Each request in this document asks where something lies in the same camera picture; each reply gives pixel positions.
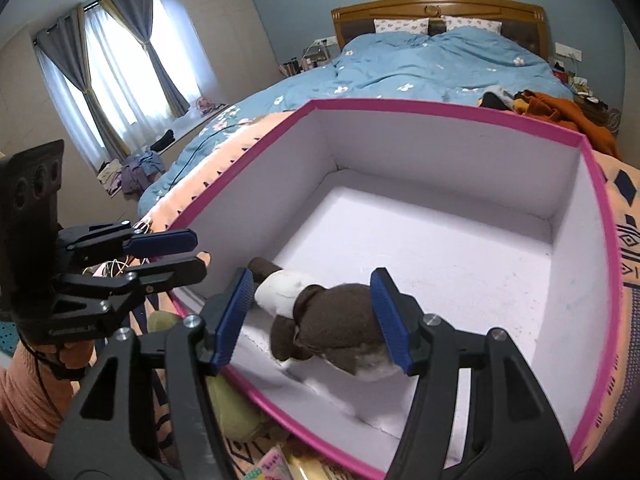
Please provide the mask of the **person's left hand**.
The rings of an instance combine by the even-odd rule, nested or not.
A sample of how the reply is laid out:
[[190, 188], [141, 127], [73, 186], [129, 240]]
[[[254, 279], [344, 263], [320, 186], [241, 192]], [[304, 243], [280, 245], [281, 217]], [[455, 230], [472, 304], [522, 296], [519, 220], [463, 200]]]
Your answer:
[[[88, 266], [88, 268], [85, 268], [82, 273], [91, 274], [93, 276], [102, 276], [102, 278], [114, 278], [114, 276], [124, 274], [130, 266], [138, 266], [139, 264], [147, 263], [150, 263], [148, 258], [139, 260], [128, 256], [100, 263], [97, 266]], [[146, 296], [146, 303], [153, 310], [160, 310], [160, 296], [158, 296], [156, 292]]]

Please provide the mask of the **pink left sleeve forearm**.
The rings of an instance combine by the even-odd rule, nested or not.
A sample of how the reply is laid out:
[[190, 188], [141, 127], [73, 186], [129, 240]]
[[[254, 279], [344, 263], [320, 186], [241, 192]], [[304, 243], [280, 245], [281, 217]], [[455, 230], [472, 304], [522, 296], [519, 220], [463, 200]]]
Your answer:
[[17, 344], [12, 362], [1, 370], [1, 417], [29, 445], [49, 446], [74, 397], [68, 379], [56, 379], [24, 344]]

